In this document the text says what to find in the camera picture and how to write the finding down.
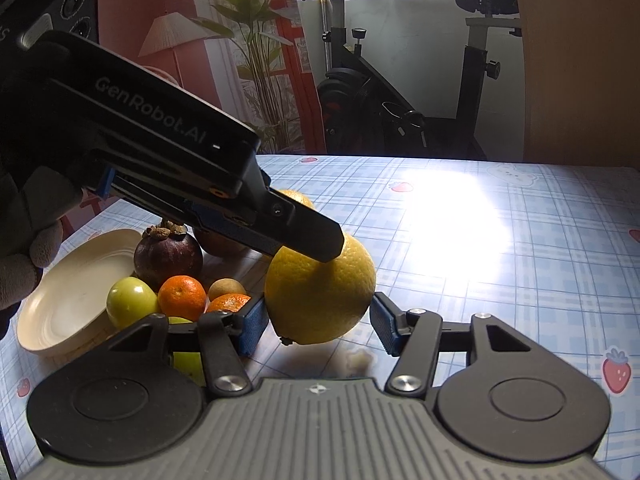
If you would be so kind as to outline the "grey gloved left hand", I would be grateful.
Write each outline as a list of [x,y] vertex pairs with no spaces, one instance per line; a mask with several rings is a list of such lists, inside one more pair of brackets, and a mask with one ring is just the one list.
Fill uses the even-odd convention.
[[40,167],[22,185],[1,177],[1,333],[23,299],[40,283],[63,238],[61,218],[82,191],[58,172]]

